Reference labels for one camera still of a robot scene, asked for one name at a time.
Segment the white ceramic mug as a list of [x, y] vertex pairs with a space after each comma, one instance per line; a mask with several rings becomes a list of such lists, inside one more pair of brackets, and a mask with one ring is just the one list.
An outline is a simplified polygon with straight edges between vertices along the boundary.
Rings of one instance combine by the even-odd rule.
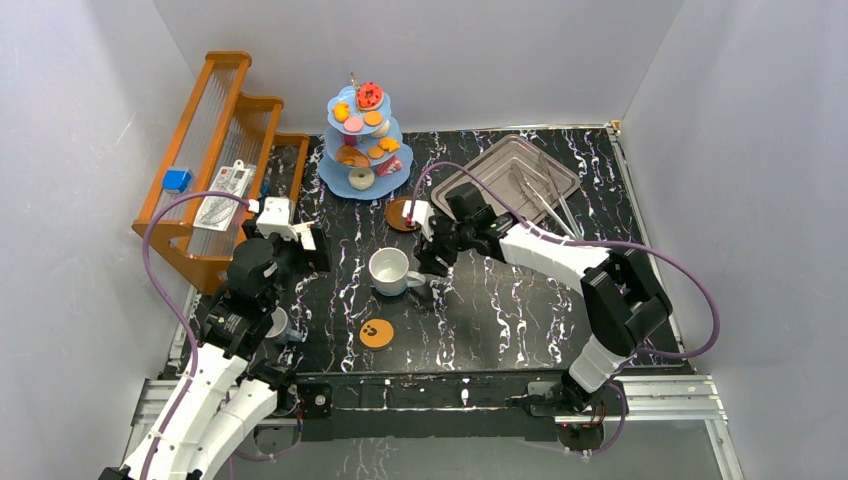
[[387, 297], [399, 296], [409, 288], [426, 283], [423, 274], [410, 269], [407, 255], [394, 247], [377, 250], [369, 259], [368, 270], [373, 287]]

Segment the brown wooden saucer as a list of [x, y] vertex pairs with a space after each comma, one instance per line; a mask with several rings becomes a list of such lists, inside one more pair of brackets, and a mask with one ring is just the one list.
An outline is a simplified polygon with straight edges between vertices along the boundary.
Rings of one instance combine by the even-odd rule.
[[407, 223], [406, 215], [404, 214], [404, 206], [410, 200], [409, 196], [400, 196], [390, 201], [384, 211], [384, 217], [389, 227], [397, 232], [406, 233], [420, 229], [420, 225], [413, 222]]

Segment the orange round coaster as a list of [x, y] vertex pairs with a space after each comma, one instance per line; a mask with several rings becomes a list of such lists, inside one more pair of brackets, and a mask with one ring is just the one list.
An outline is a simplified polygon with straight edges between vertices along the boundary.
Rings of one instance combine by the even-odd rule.
[[388, 347], [395, 337], [395, 328], [391, 322], [372, 318], [360, 327], [358, 338], [360, 343], [370, 350], [381, 350]]

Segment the brown croissant pastry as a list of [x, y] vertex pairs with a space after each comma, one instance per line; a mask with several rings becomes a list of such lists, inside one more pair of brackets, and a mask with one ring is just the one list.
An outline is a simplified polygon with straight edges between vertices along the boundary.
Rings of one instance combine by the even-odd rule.
[[343, 144], [335, 154], [335, 160], [345, 166], [352, 168], [367, 168], [371, 166], [369, 157], [357, 148]]

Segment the round orange cookie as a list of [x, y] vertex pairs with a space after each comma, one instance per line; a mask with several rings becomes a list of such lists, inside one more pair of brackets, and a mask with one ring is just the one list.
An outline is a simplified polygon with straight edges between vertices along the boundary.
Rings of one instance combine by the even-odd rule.
[[367, 151], [367, 154], [372, 160], [378, 160], [383, 158], [387, 154], [387, 151], [379, 145], [376, 145], [370, 147]]
[[383, 115], [377, 110], [369, 110], [363, 115], [363, 121], [367, 126], [378, 127], [383, 123]]

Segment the pink round macaron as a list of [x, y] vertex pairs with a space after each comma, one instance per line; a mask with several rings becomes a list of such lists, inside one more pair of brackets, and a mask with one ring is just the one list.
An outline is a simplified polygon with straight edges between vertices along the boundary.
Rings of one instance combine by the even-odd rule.
[[350, 116], [342, 123], [342, 125], [348, 134], [355, 134], [363, 129], [364, 121], [360, 117]]

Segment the cream white donut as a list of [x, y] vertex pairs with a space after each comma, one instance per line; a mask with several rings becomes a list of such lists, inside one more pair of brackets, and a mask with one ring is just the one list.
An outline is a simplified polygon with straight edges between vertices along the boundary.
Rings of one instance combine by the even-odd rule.
[[375, 131], [373, 131], [370, 136], [373, 138], [383, 138], [388, 135], [391, 129], [391, 121], [385, 120]]
[[365, 191], [373, 186], [376, 174], [370, 167], [352, 168], [348, 174], [349, 185], [357, 191]]

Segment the orange fish-shaped cookie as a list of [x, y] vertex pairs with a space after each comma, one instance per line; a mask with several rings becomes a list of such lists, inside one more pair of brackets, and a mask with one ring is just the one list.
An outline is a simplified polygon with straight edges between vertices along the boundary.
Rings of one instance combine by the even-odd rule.
[[344, 123], [350, 118], [350, 107], [346, 102], [336, 102], [332, 114], [336, 122]]

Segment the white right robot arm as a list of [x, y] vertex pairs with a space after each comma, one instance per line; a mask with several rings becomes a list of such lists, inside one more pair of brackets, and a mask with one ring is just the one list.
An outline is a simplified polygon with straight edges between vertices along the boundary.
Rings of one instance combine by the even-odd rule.
[[528, 387], [508, 405], [590, 413], [613, 376], [673, 311], [646, 253], [582, 246], [512, 213], [497, 214], [470, 183], [454, 189], [449, 204], [451, 215], [435, 212], [426, 201], [403, 206], [405, 222], [421, 231], [415, 256], [422, 273], [444, 277], [459, 253], [473, 250], [553, 278], [584, 300], [590, 336], [577, 358], [558, 382]]

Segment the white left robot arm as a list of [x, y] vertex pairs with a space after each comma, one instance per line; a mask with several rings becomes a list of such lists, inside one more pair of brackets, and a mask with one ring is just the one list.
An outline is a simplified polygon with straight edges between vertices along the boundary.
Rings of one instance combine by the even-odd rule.
[[294, 411], [295, 375], [269, 361], [251, 363], [273, 327], [279, 300], [297, 273], [327, 272], [331, 252], [312, 222], [295, 236], [262, 236], [248, 222], [227, 278], [212, 295], [191, 361], [145, 438], [103, 479], [211, 479], [264, 418]]

